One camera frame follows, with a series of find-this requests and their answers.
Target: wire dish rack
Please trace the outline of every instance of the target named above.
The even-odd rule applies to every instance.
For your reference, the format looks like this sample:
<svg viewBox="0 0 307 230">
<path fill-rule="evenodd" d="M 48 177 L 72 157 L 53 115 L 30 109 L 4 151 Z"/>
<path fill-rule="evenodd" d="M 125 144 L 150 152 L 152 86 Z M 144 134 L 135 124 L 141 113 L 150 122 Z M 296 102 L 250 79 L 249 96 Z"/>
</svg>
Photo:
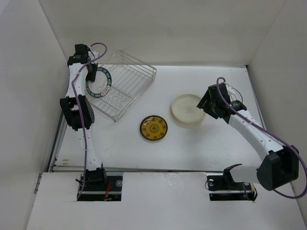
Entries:
<svg viewBox="0 0 307 230">
<path fill-rule="evenodd" d="M 108 64 L 99 64 L 110 72 L 112 85 L 109 92 L 100 98 L 94 98 L 86 91 L 85 95 L 93 107 L 117 122 L 154 82 L 157 69 L 117 51 Z M 89 88 L 101 93 L 107 85 L 103 73 L 97 72 L 96 81 L 89 82 Z"/>
</svg>

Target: white tabletop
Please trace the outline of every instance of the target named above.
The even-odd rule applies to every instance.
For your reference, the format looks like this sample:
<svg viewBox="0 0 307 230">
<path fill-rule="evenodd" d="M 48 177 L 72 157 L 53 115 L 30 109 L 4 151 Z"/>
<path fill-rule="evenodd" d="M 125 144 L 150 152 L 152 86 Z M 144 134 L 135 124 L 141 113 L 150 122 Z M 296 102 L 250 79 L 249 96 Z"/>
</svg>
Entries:
<svg viewBox="0 0 307 230">
<path fill-rule="evenodd" d="M 257 186 L 252 201 L 210 201 L 203 172 L 129 172 L 122 201 L 77 202 L 80 172 L 44 173 L 27 230 L 305 230 L 296 200 Z M 279 188 L 293 195 L 290 184 Z"/>
<path fill-rule="evenodd" d="M 186 127 L 170 112 L 177 96 L 192 93 L 203 97 L 208 86 L 215 84 L 218 77 L 225 77 L 242 93 L 244 104 L 260 121 L 246 68 L 156 68 L 155 82 L 119 122 L 94 110 L 94 145 L 105 167 L 219 171 L 236 163 L 260 165 L 255 150 L 224 120 L 206 115 L 199 126 Z M 158 142 L 147 141 L 140 134 L 140 123 L 149 115 L 159 115 L 168 123 L 167 135 Z M 83 161 L 78 138 L 67 127 L 56 165 L 83 166 Z"/>
</svg>

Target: yellow plate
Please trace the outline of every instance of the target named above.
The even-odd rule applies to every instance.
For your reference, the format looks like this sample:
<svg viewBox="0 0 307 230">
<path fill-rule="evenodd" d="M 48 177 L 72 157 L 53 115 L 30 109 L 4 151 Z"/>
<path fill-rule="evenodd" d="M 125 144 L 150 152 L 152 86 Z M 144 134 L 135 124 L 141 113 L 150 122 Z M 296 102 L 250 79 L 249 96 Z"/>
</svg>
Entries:
<svg viewBox="0 0 307 230">
<path fill-rule="evenodd" d="M 160 116 L 148 116 L 140 125 L 140 132 L 142 136 L 147 140 L 160 140 L 162 139 L 168 130 L 166 121 Z"/>
</svg>

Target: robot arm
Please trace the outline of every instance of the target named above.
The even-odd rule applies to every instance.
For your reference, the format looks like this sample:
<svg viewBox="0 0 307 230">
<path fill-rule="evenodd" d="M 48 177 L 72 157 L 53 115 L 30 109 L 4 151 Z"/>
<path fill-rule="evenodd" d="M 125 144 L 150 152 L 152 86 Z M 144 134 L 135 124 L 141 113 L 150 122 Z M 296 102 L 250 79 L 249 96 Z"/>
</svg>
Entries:
<svg viewBox="0 0 307 230">
<path fill-rule="evenodd" d="M 220 83 L 219 88 L 232 108 L 257 124 L 240 101 L 230 101 L 230 90 L 225 83 Z M 222 118 L 235 128 L 256 150 L 262 161 L 259 167 L 241 164 L 230 166 L 222 176 L 215 178 L 215 189 L 231 190 L 236 183 L 250 182 L 260 183 L 265 189 L 273 190 L 298 178 L 298 158 L 279 141 L 231 111 L 220 98 L 217 85 L 208 88 L 197 107 L 215 119 Z"/>
<path fill-rule="evenodd" d="M 72 89 L 72 82 L 76 78 L 77 73 L 81 69 L 81 67 L 85 63 L 89 62 L 91 59 L 94 59 L 93 55 L 94 54 L 90 51 L 88 46 L 83 44 L 75 45 L 75 54 L 69 58 L 67 63 L 70 69 L 69 88 L 65 95 L 65 98 L 60 99 L 60 106 L 62 108 L 67 124 L 76 131 L 77 137 L 81 143 L 81 147 L 83 150 L 85 150 L 83 129 L 81 124 L 79 107 L 77 105 L 75 94 Z M 95 154 L 95 149 L 93 145 L 92 123 L 94 123 L 94 112 L 90 103 L 84 95 L 85 81 L 95 81 L 96 68 L 97 64 L 95 63 L 91 63 L 87 66 L 87 68 L 83 68 L 78 79 L 74 83 L 75 90 L 80 101 L 86 133 L 87 161 L 85 175 L 87 187 L 95 186 L 97 184 L 106 184 L 106 172 L 101 159 Z"/>
</svg>

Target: beige plate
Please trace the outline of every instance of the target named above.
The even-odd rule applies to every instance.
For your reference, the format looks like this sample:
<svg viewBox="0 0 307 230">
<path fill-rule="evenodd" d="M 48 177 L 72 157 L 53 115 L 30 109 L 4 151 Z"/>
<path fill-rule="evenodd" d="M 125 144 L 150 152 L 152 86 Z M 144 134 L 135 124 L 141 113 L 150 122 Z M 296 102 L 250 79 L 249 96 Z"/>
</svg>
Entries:
<svg viewBox="0 0 307 230">
<path fill-rule="evenodd" d="M 194 94 L 184 94 L 177 97 L 172 103 L 174 118 L 185 125 L 200 123 L 205 117 L 205 113 L 196 107 L 200 100 L 201 98 Z"/>
</svg>

